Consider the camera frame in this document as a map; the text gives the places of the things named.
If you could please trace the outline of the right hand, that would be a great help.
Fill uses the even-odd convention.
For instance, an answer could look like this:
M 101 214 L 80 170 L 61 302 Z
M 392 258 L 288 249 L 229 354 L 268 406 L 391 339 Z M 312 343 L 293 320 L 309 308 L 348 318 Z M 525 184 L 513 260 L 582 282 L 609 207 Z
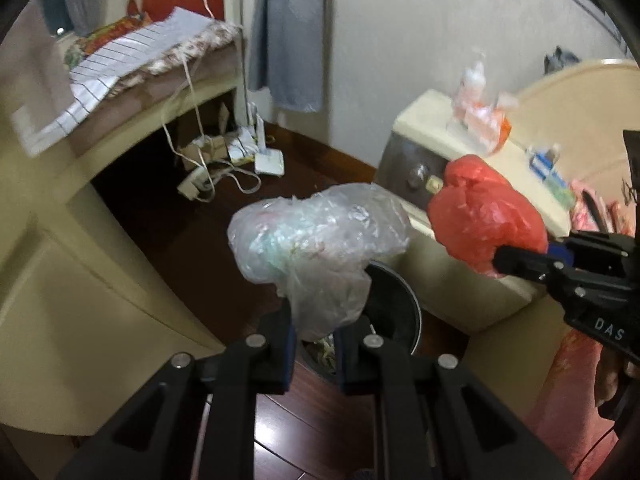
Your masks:
M 613 350 L 603 347 L 594 378 L 594 400 L 597 408 L 614 398 L 618 376 L 624 370 L 624 360 Z

